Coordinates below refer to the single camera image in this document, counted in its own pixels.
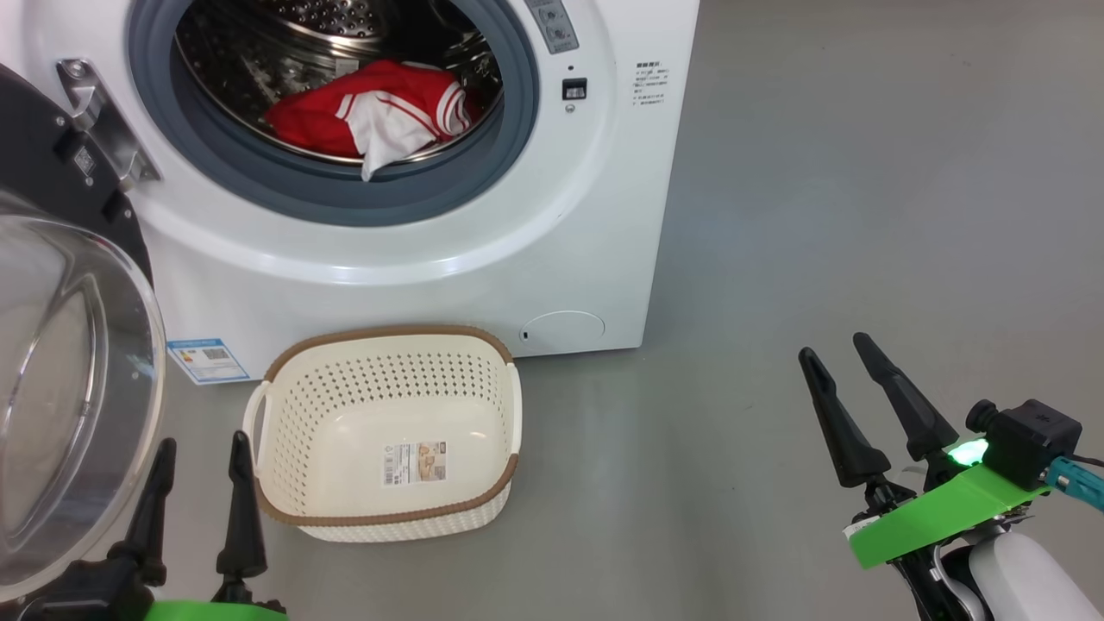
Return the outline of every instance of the green bracket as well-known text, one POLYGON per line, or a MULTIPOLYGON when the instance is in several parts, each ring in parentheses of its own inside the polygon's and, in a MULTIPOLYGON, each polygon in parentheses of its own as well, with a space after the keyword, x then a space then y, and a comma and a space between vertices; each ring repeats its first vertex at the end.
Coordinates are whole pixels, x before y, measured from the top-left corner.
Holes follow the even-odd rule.
POLYGON ((144 621, 287 621, 287 614, 247 603, 156 601, 144 621))
POLYGON ((1049 490, 1025 492, 978 464, 852 535, 851 551, 870 569, 968 530, 1049 490))

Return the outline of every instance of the perforated basket wall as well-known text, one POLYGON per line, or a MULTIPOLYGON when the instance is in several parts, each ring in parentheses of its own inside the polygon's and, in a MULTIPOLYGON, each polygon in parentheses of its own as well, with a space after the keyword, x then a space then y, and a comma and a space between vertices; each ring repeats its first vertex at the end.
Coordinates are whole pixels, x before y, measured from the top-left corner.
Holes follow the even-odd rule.
MULTIPOLYGON (((264 401, 265 418, 254 442, 258 501, 275 519, 333 541, 415 539, 484 526, 509 496, 521 443, 520 396, 509 351, 475 328, 385 328, 300 343, 273 364, 246 408, 243 429, 252 433, 264 401), (486 492, 402 513, 311 515, 310 456, 326 450, 318 429, 328 417, 349 406, 457 397, 481 401, 497 412, 502 471, 486 492)), ((373 487, 350 482, 349 493, 373 493, 373 487)))

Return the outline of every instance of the laundry basket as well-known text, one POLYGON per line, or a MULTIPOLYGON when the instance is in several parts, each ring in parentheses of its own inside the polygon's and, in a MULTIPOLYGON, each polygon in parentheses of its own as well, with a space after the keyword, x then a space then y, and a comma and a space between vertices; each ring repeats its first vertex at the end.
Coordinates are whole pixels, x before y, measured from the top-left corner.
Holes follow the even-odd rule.
POLYGON ((358 330, 305 340, 253 392, 257 499, 329 541, 463 533, 502 511, 521 446, 510 352, 469 327, 358 330))

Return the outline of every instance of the gray rubber seal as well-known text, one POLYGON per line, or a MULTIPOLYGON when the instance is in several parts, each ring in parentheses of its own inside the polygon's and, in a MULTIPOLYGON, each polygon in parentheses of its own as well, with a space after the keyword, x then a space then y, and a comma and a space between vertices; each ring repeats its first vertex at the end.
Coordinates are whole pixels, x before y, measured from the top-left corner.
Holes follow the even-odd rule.
POLYGON ((138 95, 168 140, 200 171, 273 211, 326 224, 390 227, 440 215, 478 197, 513 165, 537 122, 532 46, 506 0, 453 0, 490 43, 502 105, 476 131, 424 162, 360 169, 300 157, 250 135, 210 102, 173 45, 191 0, 136 0, 128 51, 138 95))

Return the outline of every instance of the washing machine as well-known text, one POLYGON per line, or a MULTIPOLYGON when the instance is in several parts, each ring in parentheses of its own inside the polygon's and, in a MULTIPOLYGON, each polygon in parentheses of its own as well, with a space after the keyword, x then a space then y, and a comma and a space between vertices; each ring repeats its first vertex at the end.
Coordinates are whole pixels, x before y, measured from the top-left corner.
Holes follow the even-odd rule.
POLYGON ((640 345, 698 2, 415 4, 0 0, 0 185, 132 256, 199 383, 395 324, 640 345), (265 126, 397 49, 473 93, 468 131, 364 182, 265 126))

